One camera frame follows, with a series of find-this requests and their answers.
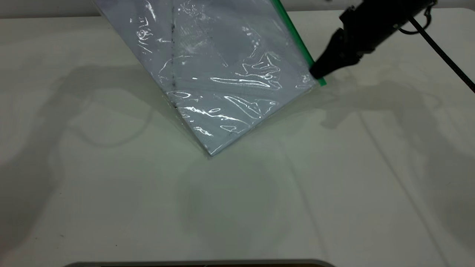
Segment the plastic bag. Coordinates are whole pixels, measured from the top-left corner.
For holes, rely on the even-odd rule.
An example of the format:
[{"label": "plastic bag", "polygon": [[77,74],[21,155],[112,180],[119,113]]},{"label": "plastic bag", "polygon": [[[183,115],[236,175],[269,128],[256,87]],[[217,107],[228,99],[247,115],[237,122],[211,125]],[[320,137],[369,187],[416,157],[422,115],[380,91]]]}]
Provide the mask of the plastic bag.
[{"label": "plastic bag", "polygon": [[95,0],[210,155],[316,84],[271,0]]}]

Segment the white wall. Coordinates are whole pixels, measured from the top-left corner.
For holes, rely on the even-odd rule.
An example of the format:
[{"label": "white wall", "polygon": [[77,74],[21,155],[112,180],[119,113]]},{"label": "white wall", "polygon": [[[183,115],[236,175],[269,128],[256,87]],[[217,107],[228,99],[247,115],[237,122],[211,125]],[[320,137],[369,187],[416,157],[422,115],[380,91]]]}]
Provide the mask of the white wall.
[{"label": "white wall", "polygon": [[[282,0],[287,10],[345,9],[361,0]],[[440,7],[465,7],[475,10],[475,0],[439,0]],[[94,16],[92,0],[2,0],[0,18]]]}]

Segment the table surface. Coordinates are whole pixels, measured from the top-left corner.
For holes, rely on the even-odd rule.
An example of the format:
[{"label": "table surface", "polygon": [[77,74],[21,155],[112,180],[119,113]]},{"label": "table surface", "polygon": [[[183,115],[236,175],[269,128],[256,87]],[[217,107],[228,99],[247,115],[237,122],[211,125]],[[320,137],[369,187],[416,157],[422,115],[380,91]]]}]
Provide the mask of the table surface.
[{"label": "table surface", "polygon": [[[314,57],[340,11],[291,12]],[[475,13],[428,32],[475,78]],[[473,266],[475,94],[396,33],[210,159],[100,17],[0,20],[0,265]]]}]

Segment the green strip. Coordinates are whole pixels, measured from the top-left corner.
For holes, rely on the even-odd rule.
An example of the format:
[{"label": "green strip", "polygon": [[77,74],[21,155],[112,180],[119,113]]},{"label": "green strip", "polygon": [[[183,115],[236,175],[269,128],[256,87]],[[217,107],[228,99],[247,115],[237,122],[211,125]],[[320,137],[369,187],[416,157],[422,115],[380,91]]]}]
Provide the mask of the green strip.
[{"label": "green strip", "polygon": [[[280,0],[271,0],[271,1],[274,4],[275,9],[279,13],[280,17],[284,21],[285,25],[287,26],[287,29],[290,31],[290,34],[292,35],[292,38],[295,41],[295,44],[297,45],[303,57],[307,61],[308,66],[312,67],[312,65],[314,64],[314,59],[310,55],[310,52],[308,52],[308,49],[305,46],[304,41],[302,41],[302,38],[298,34],[298,31],[295,28],[294,24],[292,23],[292,20],[287,14],[287,11],[285,10],[284,6],[280,2]],[[320,86],[324,86],[327,84],[325,79],[323,78],[318,79],[318,83],[320,84]]]}]

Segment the white table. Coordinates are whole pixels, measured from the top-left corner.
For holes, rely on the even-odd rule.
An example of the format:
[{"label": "white table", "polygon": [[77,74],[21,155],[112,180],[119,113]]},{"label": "white table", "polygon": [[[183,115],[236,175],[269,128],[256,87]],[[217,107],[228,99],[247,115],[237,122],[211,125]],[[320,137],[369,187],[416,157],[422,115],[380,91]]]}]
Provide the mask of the white table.
[{"label": "white table", "polygon": [[[290,15],[314,57],[340,11]],[[475,78],[475,13],[428,32]],[[475,95],[397,33],[213,159],[107,21],[0,20],[0,266],[475,264]]]}]

